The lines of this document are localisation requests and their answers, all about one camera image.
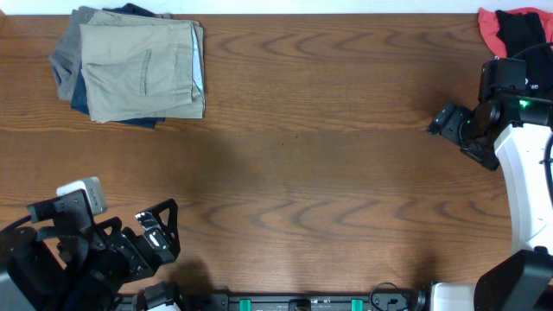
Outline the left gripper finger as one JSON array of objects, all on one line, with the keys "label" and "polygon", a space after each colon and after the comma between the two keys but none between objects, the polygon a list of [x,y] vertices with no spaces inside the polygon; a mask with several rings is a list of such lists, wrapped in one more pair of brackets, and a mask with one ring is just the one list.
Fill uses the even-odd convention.
[{"label": "left gripper finger", "polygon": [[101,242],[110,242],[122,229],[122,221],[119,217],[113,217],[97,224],[97,234]]},{"label": "left gripper finger", "polygon": [[175,200],[168,199],[135,215],[144,229],[143,236],[161,262],[174,262],[180,254],[177,214]]}]

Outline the khaki green shorts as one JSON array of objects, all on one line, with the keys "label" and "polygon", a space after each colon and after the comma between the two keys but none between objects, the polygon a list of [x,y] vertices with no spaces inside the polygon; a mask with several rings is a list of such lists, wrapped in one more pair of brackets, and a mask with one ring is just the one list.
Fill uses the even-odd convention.
[{"label": "khaki green shorts", "polygon": [[79,30],[91,120],[203,118],[204,29],[198,22],[99,10]]}]

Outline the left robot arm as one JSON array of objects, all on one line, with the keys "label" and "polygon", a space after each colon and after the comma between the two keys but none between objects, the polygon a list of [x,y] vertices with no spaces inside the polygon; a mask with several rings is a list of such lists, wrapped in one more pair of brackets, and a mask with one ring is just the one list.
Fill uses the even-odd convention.
[{"label": "left robot arm", "polygon": [[152,277],[181,251],[172,199],[137,213],[135,234],[120,218],[94,220],[84,190],[29,205],[27,217],[1,230],[3,310],[181,310],[165,282],[134,295],[124,284]]}]

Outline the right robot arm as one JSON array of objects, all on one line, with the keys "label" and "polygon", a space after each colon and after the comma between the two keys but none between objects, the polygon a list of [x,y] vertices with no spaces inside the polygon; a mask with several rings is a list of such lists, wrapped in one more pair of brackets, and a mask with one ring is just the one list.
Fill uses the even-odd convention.
[{"label": "right robot arm", "polygon": [[488,61],[477,106],[447,103],[428,127],[482,167],[502,170],[512,225],[512,254],[475,284],[435,283],[428,310],[552,308],[552,102],[531,96],[526,68],[524,60]]}]

